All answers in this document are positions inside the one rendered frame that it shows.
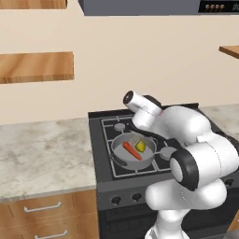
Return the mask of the grey slotted spatula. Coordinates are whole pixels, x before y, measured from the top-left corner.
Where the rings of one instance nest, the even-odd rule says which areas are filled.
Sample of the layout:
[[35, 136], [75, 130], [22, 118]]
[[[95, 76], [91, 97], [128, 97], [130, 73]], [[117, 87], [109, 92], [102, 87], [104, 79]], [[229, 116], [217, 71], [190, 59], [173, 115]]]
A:
[[133, 147], [135, 147], [140, 140], [144, 138], [144, 136], [141, 134], [141, 132], [134, 126], [132, 122], [129, 123], [129, 129], [133, 136], [130, 139], [130, 143]]

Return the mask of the grey range hood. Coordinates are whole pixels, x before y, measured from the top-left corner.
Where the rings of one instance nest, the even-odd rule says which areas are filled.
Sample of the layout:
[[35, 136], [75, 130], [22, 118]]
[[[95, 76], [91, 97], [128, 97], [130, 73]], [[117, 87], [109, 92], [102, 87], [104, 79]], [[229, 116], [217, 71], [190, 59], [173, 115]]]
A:
[[78, 0], [85, 16], [239, 15], [239, 0]]

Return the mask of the wooden drawer front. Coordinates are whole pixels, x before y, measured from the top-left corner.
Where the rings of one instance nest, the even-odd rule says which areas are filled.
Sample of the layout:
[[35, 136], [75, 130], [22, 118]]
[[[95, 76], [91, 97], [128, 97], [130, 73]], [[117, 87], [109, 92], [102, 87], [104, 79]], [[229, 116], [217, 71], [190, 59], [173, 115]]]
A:
[[[59, 208], [25, 213], [23, 208], [38, 208], [62, 202]], [[0, 224], [21, 224], [58, 219], [66, 216], [78, 216], [96, 211], [95, 190], [83, 190], [34, 199], [0, 203]]]
[[35, 235], [51, 235], [65, 230], [68, 230], [66, 236], [54, 239], [99, 239], [97, 214], [9, 226], [0, 229], [0, 239], [35, 239]]

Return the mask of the black stove with hob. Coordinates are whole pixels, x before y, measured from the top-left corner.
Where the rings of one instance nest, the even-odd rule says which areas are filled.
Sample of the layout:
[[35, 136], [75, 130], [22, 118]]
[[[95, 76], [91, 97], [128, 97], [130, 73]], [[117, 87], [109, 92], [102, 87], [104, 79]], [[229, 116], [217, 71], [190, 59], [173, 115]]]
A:
[[[121, 134], [130, 131], [129, 122], [133, 112], [128, 109], [91, 112], [89, 127], [91, 146], [96, 174], [96, 196], [98, 213], [106, 210], [146, 204], [145, 190], [148, 185], [158, 181], [171, 179], [169, 162], [155, 154], [153, 163], [146, 169], [133, 171], [124, 169], [112, 160], [112, 141]], [[227, 188], [228, 197], [224, 204], [231, 203], [239, 210], [239, 170], [223, 178], [233, 179]], [[134, 202], [132, 196], [141, 193], [142, 198]], [[111, 199], [119, 196], [119, 205], [111, 203]]]

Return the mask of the orange carrot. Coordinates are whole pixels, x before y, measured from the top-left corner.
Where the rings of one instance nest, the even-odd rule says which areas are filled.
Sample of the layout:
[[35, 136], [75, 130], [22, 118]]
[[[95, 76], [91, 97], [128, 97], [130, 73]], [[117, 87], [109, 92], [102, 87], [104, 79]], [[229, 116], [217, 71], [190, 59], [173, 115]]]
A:
[[133, 148], [133, 146], [129, 142], [123, 142], [122, 146], [136, 159], [142, 161], [141, 155]]

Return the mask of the grey cooking pot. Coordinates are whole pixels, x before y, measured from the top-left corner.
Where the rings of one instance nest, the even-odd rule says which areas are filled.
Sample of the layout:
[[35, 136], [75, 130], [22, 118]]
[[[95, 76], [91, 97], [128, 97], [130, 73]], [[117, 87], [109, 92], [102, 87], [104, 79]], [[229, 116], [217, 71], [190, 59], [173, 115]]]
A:
[[139, 161], [122, 145], [123, 142], [128, 142], [133, 136], [133, 133], [121, 134], [112, 141], [112, 160], [117, 165], [128, 170], [142, 170], [148, 168], [154, 160], [156, 144], [152, 139], [143, 137], [143, 141], [146, 143], [146, 150], [143, 153], [140, 153], [142, 160]]

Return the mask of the black oven door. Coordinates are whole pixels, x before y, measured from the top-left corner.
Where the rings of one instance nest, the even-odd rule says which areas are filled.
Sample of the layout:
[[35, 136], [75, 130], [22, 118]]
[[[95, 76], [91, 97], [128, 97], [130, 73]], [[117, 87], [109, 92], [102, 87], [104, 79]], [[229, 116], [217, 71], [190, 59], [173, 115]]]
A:
[[[231, 203], [211, 210], [191, 210], [183, 219], [182, 229], [190, 239], [222, 239], [236, 212]], [[144, 239], [157, 212], [139, 204], [102, 211], [98, 217], [100, 239]]]

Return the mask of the yellow lemon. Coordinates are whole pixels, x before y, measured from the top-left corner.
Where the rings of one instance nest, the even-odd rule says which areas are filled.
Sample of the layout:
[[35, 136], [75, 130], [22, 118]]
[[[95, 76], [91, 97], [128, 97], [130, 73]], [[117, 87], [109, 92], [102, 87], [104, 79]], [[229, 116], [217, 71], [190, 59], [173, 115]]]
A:
[[144, 152], [146, 150], [146, 143], [140, 140], [136, 145], [135, 148], [139, 152]]

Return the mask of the wooden cupboard front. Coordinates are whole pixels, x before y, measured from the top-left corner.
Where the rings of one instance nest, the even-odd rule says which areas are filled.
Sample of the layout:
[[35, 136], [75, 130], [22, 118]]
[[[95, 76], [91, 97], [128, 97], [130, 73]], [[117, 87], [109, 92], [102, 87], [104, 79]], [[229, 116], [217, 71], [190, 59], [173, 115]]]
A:
[[230, 227], [228, 228], [228, 231], [235, 231], [235, 230], [239, 230], [239, 210], [237, 211], [237, 213], [235, 214]]

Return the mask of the thick wooden wall shelf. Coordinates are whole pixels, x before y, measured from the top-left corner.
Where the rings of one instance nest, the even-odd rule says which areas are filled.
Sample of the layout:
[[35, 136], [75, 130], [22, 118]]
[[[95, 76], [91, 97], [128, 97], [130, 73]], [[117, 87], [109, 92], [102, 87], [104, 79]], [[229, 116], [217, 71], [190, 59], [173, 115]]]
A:
[[0, 84], [73, 78], [74, 55], [72, 51], [0, 54]]

